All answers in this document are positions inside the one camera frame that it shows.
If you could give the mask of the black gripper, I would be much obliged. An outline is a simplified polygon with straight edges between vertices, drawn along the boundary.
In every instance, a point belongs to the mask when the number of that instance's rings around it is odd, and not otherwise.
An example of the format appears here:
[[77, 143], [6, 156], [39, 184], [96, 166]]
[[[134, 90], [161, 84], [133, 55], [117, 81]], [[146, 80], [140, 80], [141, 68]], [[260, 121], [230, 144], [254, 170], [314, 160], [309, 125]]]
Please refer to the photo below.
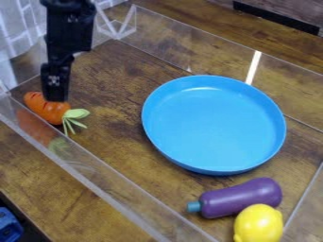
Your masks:
[[46, 9], [48, 62], [39, 66], [39, 84], [44, 98], [65, 102], [69, 93], [69, 76], [76, 53], [92, 46], [96, 6], [90, 0], [38, 0]]

